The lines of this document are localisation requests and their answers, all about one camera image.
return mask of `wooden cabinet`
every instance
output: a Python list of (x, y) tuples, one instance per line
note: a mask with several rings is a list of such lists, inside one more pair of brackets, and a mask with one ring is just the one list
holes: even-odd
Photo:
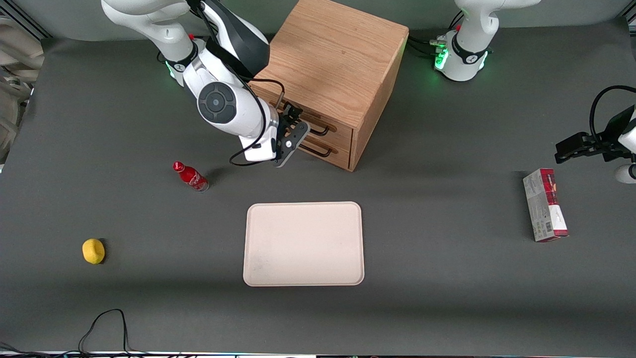
[[(281, 81), (312, 133), (302, 150), (353, 171), (393, 91), (408, 28), (330, 0), (299, 0), (258, 78)], [(275, 104), (280, 87), (251, 82)]]

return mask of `drawer handle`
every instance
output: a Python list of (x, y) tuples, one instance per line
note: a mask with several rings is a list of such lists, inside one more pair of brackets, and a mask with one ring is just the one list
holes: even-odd
[(310, 130), (309, 130), (309, 132), (310, 132), (311, 134), (313, 134), (314, 136), (324, 137), (324, 136), (326, 136), (326, 135), (327, 135), (327, 133), (329, 132), (329, 130), (330, 130), (330, 129), (331, 129), (331, 128), (329, 128), (329, 126), (328, 126), (328, 125), (325, 125), (325, 127), (324, 127), (324, 131), (322, 131), (322, 132), (316, 131), (315, 129), (310, 129)]
[(318, 156), (319, 156), (319, 157), (321, 157), (321, 158), (329, 157), (329, 154), (331, 154), (331, 148), (327, 149), (327, 152), (326, 152), (326, 153), (320, 153), (320, 152), (318, 152), (317, 150), (311, 149), (311, 148), (309, 148), (308, 146), (306, 146), (306, 145), (304, 145), (304, 144), (299, 145), (299, 147), (300, 147), (300, 148), (302, 148), (302, 149), (304, 149), (304, 150), (306, 150), (306, 151), (308, 151), (308, 152), (310, 152), (310, 153), (313, 153), (313, 154), (315, 154), (315, 155), (318, 155)]

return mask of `red packaging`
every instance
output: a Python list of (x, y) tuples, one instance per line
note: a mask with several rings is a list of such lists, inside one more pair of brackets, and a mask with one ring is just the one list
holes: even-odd
[(172, 169), (179, 173), (184, 183), (198, 192), (204, 192), (210, 187), (207, 179), (191, 166), (185, 166), (182, 162), (174, 162)]
[(568, 236), (567, 226), (557, 200), (555, 171), (541, 168), (523, 179), (530, 219), (537, 242)]

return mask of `plastic tray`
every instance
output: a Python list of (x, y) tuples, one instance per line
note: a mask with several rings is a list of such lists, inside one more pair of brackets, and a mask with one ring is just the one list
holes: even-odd
[(247, 211), (246, 284), (335, 286), (357, 285), (363, 279), (358, 204), (255, 204)]

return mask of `coca-cola bottle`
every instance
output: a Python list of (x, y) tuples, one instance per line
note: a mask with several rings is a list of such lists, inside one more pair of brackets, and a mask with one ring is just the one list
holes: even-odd
[(174, 162), (172, 169), (179, 173), (184, 183), (198, 192), (204, 192), (210, 187), (210, 183), (208, 183), (207, 179), (191, 166), (185, 166), (182, 162)]

